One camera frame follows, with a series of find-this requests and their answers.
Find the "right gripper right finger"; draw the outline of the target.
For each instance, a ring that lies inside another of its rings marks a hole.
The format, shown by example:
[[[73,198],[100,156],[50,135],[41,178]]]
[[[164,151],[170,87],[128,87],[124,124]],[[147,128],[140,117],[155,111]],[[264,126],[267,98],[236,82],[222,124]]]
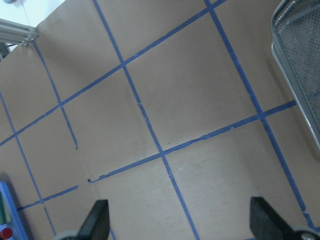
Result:
[[[256,240],[299,240],[294,231],[263,197],[250,198],[249,227]]]

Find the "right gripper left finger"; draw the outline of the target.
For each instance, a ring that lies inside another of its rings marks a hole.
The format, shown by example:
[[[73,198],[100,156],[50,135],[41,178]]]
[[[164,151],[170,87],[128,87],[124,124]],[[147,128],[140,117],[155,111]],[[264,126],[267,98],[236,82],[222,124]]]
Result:
[[[110,234],[109,203],[96,200],[77,233],[78,240],[107,240]]]

